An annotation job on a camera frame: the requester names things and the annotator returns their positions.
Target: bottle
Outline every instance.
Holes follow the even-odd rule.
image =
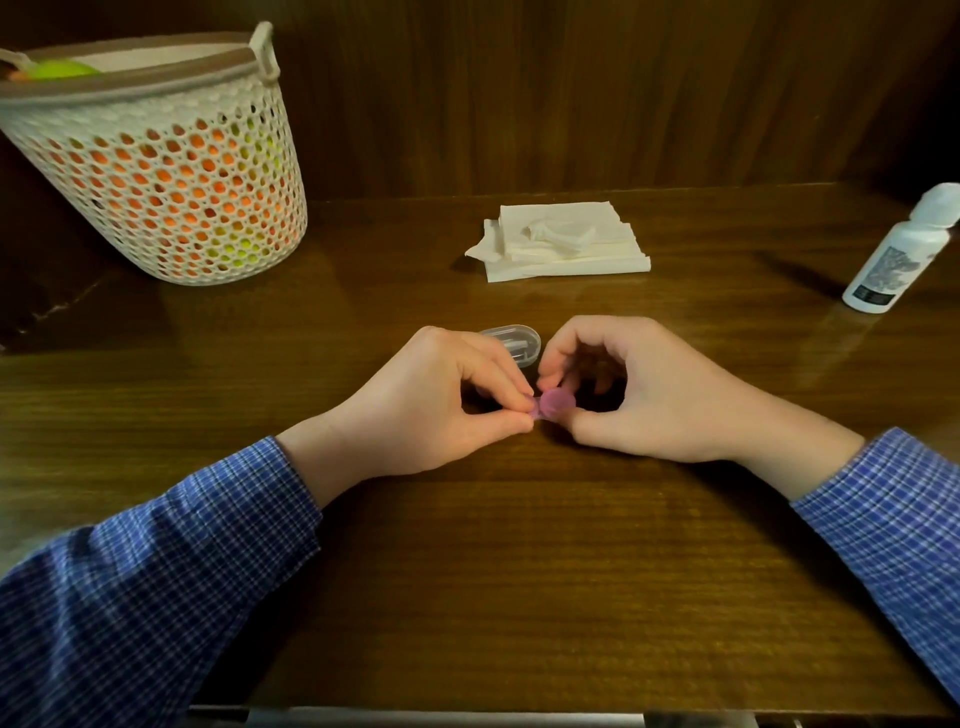
[[[874,254],[843,294],[850,308],[883,313],[910,287],[950,240],[949,228],[960,220],[960,184],[944,182],[928,190],[910,212],[880,241]]]

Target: bottle label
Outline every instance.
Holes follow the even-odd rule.
[[[853,291],[854,298],[872,303],[873,305],[886,305],[896,296],[897,294],[895,293],[878,293],[877,291],[872,291],[865,285],[858,285],[856,290]]]
[[[896,294],[913,282],[920,274],[922,266],[923,264],[920,261],[912,259],[904,251],[891,246],[883,251],[880,260],[876,262],[863,280],[863,285],[859,286],[857,290],[862,288],[871,294]],[[881,303],[879,301],[868,301],[856,293],[854,295],[862,301],[878,305],[884,305],[893,299],[893,296],[891,296],[890,299]]]

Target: hand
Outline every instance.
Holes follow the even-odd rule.
[[[627,379],[615,412],[573,408],[558,422],[583,445],[682,462],[734,460],[796,498],[862,447],[863,438],[733,376],[655,321],[577,316],[547,344],[541,390],[576,391],[595,378],[603,394]]]
[[[465,381],[503,409],[468,415]],[[427,327],[343,404],[276,439],[323,507],[361,480],[432,470],[529,432],[533,393],[496,339]]]

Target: wrist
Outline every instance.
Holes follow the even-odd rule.
[[[822,415],[756,390],[733,460],[790,500],[816,490],[864,446]]]
[[[276,436],[287,461],[293,467],[319,508],[362,480],[368,473],[369,458],[356,451],[339,425],[336,408],[311,417]]]

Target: blue checkered shirt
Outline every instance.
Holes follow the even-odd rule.
[[[960,467],[891,429],[793,507],[960,701]]]
[[[794,507],[960,696],[960,469],[891,430]],[[0,581],[3,724],[176,725],[319,522],[268,438],[56,539]]]

